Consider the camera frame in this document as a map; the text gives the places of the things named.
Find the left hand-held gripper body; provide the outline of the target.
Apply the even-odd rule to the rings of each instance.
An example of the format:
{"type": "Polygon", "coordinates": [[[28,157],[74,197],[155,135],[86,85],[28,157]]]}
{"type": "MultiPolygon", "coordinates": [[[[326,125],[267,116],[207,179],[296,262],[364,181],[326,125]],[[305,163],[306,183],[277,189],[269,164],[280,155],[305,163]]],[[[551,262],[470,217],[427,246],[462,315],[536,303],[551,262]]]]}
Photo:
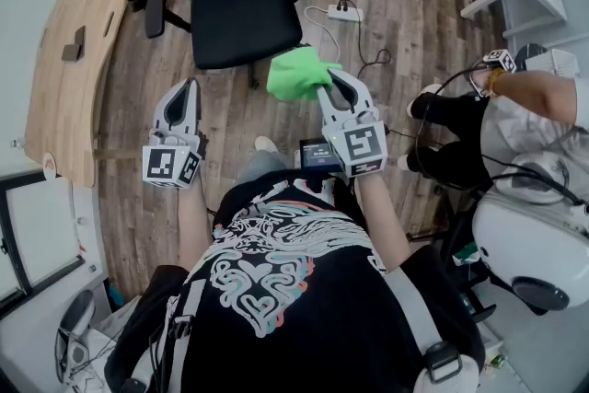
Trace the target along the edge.
{"type": "Polygon", "coordinates": [[[206,156],[206,136],[152,129],[143,146],[143,181],[160,188],[189,188],[206,156]]]}

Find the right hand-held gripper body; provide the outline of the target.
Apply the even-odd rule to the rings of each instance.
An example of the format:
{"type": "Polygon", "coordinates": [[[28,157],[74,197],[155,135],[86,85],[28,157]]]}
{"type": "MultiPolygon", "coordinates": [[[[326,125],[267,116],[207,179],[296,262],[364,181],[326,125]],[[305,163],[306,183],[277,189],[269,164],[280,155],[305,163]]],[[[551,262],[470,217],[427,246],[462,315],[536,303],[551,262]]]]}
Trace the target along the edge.
{"type": "Polygon", "coordinates": [[[345,120],[325,122],[322,127],[332,153],[349,178],[380,172],[387,163],[385,124],[373,110],[361,111],[345,120]]]}

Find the green wiping cloth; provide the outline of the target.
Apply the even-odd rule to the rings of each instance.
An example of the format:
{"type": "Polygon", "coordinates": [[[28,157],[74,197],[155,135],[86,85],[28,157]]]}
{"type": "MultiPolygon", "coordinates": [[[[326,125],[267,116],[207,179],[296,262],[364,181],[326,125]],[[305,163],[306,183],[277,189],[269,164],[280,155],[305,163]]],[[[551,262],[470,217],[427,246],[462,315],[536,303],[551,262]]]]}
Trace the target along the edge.
{"type": "Polygon", "coordinates": [[[267,91],[280,101],[314,100],[319,87],[331,87],[328,69],[310,46],[297,47],[271,60],[267,91]]]}

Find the person's right forearm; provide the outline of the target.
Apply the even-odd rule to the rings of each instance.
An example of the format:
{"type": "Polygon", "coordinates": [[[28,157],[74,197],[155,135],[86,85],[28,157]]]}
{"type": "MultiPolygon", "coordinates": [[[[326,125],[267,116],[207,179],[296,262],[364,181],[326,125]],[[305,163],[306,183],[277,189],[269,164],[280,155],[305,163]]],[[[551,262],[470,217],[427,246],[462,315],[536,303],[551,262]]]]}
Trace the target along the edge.
{"type": "Polygon", "coordinates": [[[357,178],[368,235],[387,272],[394,271],[411,254],[409,241],[381,173],[357,178]]]}

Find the person's left forearm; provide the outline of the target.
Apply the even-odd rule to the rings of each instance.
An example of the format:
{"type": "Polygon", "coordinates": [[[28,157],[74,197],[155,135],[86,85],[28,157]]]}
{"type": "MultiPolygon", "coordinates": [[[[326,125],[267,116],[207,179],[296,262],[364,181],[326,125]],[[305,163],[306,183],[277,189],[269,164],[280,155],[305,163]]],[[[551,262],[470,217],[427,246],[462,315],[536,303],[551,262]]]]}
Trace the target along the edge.
{"type": "Polygon", "coordinates": [[[199,173],[179,191],[179,266],[191,271],[213,244],[213,230],[199,173]]]}

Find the black waist-mounted screen device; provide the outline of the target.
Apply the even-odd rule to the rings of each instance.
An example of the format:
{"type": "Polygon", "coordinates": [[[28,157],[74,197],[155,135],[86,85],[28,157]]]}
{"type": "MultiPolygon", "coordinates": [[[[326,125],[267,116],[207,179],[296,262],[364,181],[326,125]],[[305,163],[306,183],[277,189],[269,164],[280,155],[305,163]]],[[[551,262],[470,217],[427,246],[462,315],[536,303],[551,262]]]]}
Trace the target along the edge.
{"type": "Polygon", "coordinates": [[[302,169],[341,172],[341,163],[324,138],[305,139],[299,142],[302,169]]]}

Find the person's legs in jeans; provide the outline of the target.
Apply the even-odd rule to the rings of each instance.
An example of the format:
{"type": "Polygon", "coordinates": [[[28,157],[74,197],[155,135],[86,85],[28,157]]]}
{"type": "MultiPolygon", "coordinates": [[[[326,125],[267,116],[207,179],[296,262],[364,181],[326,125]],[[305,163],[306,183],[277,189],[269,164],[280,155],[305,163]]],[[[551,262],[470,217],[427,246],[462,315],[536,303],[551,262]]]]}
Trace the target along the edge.
{"type": "Polygon", "coordinates": [[[259,179],[271,172],[293,169],[292,163],[279,152],[269,137],[258,136],[254,141],[254,148],[253,155],[237,177],[236,186],[259,179]]]}

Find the white power strip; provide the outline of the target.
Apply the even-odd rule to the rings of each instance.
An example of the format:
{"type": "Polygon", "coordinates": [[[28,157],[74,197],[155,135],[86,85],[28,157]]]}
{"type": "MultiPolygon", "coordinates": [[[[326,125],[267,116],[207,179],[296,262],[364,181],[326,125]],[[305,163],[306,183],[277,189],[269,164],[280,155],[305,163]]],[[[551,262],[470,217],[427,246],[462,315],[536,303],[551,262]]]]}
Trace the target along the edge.
{"type": "Polygon", "coordinates": [[[364,19],[363,10],[353,6],[344,8],[343,6],[329,5],[327,15],[330,19],[356,23],[361,23],[364,19]]]}

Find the curved wooden desk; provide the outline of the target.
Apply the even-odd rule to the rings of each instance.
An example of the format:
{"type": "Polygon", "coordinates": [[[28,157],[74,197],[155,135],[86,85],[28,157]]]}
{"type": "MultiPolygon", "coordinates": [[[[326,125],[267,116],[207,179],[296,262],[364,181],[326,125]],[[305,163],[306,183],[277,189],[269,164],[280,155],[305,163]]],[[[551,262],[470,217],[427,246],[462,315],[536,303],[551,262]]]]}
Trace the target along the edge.
{"type": "Polygon", "coordinates": [[[24,153],[37,164],[51,153],[58,174],[87,188],[95,184],[102,75],[126,7],[126,0],[56,0],[36,54],[24,153]],[[64,45],[74,42],[82,26],[84,57],[64,62],[64,45]]]}

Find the black framed window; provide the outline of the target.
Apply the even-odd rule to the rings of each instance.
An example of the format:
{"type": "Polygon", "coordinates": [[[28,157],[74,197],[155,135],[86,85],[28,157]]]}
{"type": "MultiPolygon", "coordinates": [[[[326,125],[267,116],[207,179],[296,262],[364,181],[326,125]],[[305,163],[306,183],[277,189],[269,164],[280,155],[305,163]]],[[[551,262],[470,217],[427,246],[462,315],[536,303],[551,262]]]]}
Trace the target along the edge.
{"type": "Polygon", "coordinates": [[[40,171],[0,178],[0,319],[84,263],[70,182],[40,171]]]}

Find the white helmet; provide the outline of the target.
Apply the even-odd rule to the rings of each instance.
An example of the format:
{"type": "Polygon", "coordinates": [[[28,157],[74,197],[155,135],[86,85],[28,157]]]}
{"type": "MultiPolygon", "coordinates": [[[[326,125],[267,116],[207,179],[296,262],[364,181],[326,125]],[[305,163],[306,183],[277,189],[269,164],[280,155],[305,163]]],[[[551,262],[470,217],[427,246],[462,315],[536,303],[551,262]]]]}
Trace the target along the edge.
{"type": "Polygon", "coordinates": [[[537,205],[576,203],[570,190],[571,172],[562,156],[549,151],[521,154],[494,180],[497,192],[537,205]]]}

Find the white perforated basket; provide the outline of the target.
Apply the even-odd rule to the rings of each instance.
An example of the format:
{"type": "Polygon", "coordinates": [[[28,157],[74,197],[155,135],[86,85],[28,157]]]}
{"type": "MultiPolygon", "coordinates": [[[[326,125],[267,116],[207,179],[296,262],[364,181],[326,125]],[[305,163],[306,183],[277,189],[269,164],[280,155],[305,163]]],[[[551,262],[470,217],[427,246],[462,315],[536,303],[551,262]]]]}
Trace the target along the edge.
{"type": "Polygon", "coordinates": [[[525,60],[527,71],[544,71],[570,79],[580,76],[577,58],[574,54],[551,49],[525,60]]]}

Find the person's black printed t-shirt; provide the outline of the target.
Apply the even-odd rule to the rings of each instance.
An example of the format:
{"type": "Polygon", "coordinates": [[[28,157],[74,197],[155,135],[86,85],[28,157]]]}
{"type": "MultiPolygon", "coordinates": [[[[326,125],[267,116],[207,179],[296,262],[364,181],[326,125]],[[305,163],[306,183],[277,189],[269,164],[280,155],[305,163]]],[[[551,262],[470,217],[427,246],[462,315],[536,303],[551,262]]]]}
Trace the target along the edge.
{"type": "Polygon", "coordinates": [[[191,271],[156,268],[106,362],[111,393],[477,389],[483,342],[437,250],[387,272],[341,179],[271,172],[209,222],[191,271]]]}

